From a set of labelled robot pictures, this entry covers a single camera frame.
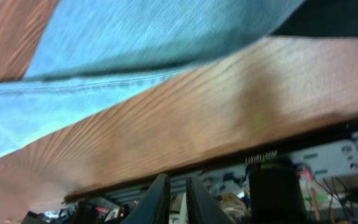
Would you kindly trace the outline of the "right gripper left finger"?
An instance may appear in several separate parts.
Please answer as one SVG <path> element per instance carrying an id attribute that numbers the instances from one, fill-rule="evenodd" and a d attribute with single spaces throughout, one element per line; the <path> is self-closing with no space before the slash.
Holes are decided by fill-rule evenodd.
<path id="1" fill-rule="evenodd" d="M 166 174 L 154 180 L 138 206 L 122 224 L 168 224 L 170 214 L 170 181 Z"/>

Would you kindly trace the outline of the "light blue denim jeans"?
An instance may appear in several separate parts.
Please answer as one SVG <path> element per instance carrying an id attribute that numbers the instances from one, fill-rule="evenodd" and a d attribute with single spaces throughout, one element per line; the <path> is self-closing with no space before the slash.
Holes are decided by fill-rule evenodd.
<path id="1" fill-rule="evenodd" d="M 22 80 L 0 82 L 0 157 L 271 34 L 301 0 L 61 1 Z"/>

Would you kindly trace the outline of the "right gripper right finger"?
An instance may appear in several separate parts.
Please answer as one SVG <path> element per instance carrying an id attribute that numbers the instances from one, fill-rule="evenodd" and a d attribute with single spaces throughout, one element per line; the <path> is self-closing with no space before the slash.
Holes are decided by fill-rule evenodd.
<path id="1" fill-rule="evenodd" d="M 189 224 L 233 224 L 197 176 L 186 180 Z"/>

